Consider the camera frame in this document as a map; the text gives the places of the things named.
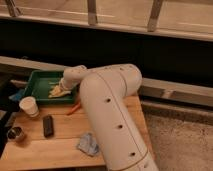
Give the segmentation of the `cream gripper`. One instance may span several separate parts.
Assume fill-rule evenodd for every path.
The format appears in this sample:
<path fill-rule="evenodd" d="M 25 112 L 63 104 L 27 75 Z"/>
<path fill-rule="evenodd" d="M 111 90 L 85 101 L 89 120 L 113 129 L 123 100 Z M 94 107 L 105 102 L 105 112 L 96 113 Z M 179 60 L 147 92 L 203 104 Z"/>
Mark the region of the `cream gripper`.
<path fill-rule="evenodd" d="M 64 78 L 62 78 L 59 81 L 58 85 L 60 86 L 60 88 L 62 90 L 70 91 L 70 93 L 71 93 L 71 84 L 68 81 L 66 81 Z"/>

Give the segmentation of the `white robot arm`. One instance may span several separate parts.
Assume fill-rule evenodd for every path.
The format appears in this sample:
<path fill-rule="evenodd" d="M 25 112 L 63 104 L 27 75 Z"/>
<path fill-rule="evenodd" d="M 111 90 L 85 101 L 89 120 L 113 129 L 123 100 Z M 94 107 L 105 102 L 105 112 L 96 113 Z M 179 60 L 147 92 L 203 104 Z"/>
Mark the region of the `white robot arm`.
<path fill-rule="evenodd" d="M 79 87 L 82 108 L 110 171 L 159 171 L 123 101 L 141 84 L 142 74 L 133 64 L 67 67 L 59 81 L 62 90 Z"/>

